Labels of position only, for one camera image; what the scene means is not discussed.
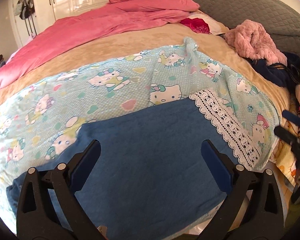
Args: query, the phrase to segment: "blue gripper pad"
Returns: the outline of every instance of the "blue gripper pad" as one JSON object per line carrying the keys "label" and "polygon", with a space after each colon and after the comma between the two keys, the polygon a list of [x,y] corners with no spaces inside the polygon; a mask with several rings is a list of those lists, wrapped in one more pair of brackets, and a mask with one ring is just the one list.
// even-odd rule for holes
{"label": "blue gripper pad", "polygon": [[70,191],[80,191],[88,179],[94,165],[101,155],[101,145],[93,140],[84,150],[80,162],[77,164],[70,176]]}
{"label": "blue gripper pad", "polygon": [[210,141],[205,140],[201,144],[201,155],[219,189],[229,195],[232,191],[232,174],[219,158],[218,155],[221,155],[221,153],[218,152]]}
{"label": "blue gripper pad", "polygon": [[300,117],[298,117],[297,115],[290,113],[287,110],[283,110],[282,117],[300,127]]}

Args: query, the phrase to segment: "pink fluffy cloth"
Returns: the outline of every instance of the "pink fluffy cloth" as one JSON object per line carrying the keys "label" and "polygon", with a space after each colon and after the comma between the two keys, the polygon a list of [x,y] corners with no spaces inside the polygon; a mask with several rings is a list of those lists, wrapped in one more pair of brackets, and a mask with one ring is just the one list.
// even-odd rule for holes
{"label": "pink fluffy cloth", "polygon": [[287,57],[275,46],[264,27],[257,22],[245,20],[224,35],[228,45],[234,47],[240,57],[265,59],[267,65],[280,62],[287,65]]}

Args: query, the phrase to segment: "quilted fabric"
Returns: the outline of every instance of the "quilted fabric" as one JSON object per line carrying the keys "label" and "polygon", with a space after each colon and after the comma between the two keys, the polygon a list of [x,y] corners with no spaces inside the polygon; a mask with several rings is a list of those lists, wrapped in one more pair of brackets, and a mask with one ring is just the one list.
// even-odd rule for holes
{"label": "quilted fabric", "polygon": [[244,20],[261,23],[281,51],[300,57],[300,14],[279,0],[193,0],[230,29]]}

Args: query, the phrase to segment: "pink blanket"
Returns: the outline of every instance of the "pink blanket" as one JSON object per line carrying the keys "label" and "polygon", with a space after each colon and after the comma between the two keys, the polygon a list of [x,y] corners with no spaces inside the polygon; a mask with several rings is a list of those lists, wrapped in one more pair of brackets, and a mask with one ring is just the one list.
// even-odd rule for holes
{"label": "pink blanket", "polygon": [[0,89],[84,43],[127,31],[178,23],[198,8],[192,0],[110,0],[99,9],[57,20],[0,68]]}
{"label": "pink blanket", "polygon": [[224,35],[226,42],[235,48],[240,57],[266,59],[267,65],[280,62],[287,65],[287,57],[275,46],[264,27],[257,22],[245,20]]}

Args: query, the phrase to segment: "lace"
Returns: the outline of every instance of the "lace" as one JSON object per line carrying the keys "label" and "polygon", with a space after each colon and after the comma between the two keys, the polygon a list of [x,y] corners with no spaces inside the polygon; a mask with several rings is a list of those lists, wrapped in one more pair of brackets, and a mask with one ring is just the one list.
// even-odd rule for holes
{"label": "lace", "polygon": [[233,155],[238,158],[239,163],[247,170],[252,170],[260,157],[259,149],[255,147],[237,118],[228,113],[222,99],[210,90],[201,90],[190,95],[189,98],[195,100],[199,111],[217,128],[217,132],[233,149]]}

